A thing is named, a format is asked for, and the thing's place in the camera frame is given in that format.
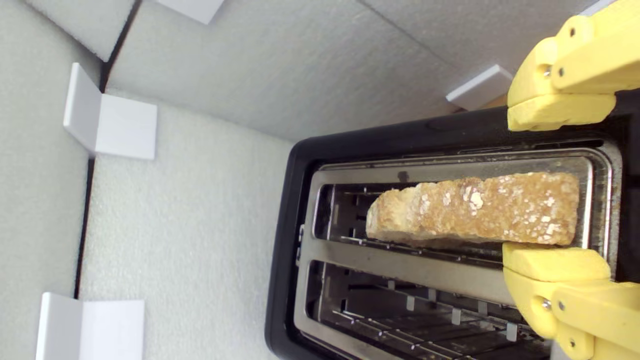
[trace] bolt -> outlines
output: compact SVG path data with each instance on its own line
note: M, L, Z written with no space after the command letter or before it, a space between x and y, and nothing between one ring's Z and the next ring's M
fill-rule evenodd
M542 307L544 307L546 310L551 310L551 301L547 299L542 300Z

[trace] black edge strip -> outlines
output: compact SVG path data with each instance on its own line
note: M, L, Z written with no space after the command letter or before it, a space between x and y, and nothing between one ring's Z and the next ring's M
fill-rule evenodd
M89 159L86 168L86 195L84 196L84 218L82 220L82 235L80 235L80 249L78 251L78 263L76 266L76 287L74 289L74 299L80 293L80 275L82 274L82 260L84 258L84 243L86 241L86 228L89 222L89 200L91 199L91 187L93 184L93 166L95 159Z
M122 32L120 32L120 36L116 41L116 45L111 52L111 56L109 56L109 60L107 62L102 63L102 67L100 68L100 85L98 89L101 93L104 93L107 82L109 81L109 75L111 74L111 68L113 68L113 64L116 62L118 58L118 54L120 54L120 50L124 45L124 40L127 38L127 34L129 33L129 29L131 28L131 24L133 20L136 18L136 14L138 14L138 9L140 9L140 4L142 0L135 0L133 6L131 7L131 11L129 12L129 16L127 17L127 21L124 23L124 27L122 28ZM95 167L95 159L89 159L86 168L86 194L84 196L84 217L82 221L82 235L80 235L80 249L78 250L78 262L76 265L76 286L74 288L74 299L78 299L80 295L80 277L82 274L82 262L84 258L84 244L86 242L86 228L89 221L89 202L91 200L91 189L93 185L93 169Z
M122 32L120 32L120 36L116 41L116 46L113 48L111 56L109 56L109 60L106 63L102 63L102 68L100 70L100 86L98 87L100 89L100 92L102 93L104 93L105 89L107 88L107 82L109 81L111 68L113 68L113 64L116 62L116 59L120 54L120 50L124 45L124 40L127 38L127 34L129 33L129 28L131 28L131 24L133 24L133 20L138 14L140 4L142 4L142 0L135 0L135 2L133 3L131 11L129 12L129 16L127 17L127 21L125 21Z
M628 175L625 182L625 187L640 188L640 175Z

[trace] stainless steel frame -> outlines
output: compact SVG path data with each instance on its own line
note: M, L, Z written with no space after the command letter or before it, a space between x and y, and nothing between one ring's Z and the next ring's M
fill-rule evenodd
M323 290L313 317L385 351L419 359L542 358L548 341L514 307L315 263Z
M469 176L486 178L516 172L571 172L580 179L581 194L579 224L574 245L599 251L612 269L615 269L620 168L620 153L613 144L607 142L597 148L480 152L325 166L312 178L305 221L306 231L301 234L300 269L294 308L295 326L311 338L326 342L355 357L396 358L308 316L305 304L309 266L312 261L400 279L503 306L514 305L504 284L502 271L495 266L475 266L456 261L455 258L453 261L434 258L428 249L402 249L403 247L398 245L380 243L363 236L333 233L328 236L328 240L316 237L316 210L320 189L324 185L365 186L399 183L401 173L408 176L411 182L433 182ZM331 221L338 216L333 210L332 207Z

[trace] screw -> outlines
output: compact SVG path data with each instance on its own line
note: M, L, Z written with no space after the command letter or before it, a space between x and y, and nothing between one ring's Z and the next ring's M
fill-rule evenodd
M301 224L298 229L298 242L302 242L302 237L305 235L305 224Z
M546 310L551 310L551 301L547 299L542 300L542 307L544 307Z

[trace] toaster slot opening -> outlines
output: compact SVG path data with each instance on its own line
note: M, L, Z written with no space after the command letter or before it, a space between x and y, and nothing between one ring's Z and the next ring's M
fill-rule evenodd
M517 309L313 261L307 316L403 359L548 359Z
M502 245L500 243L463 243L460 240L450 239L447 240L446 249L436 249L411 247L406 244L368 238L365 231L367 211L376 198L387 190L401 190L416 184L324 185L318 194L314 217L315 237L414 256L502 268Z

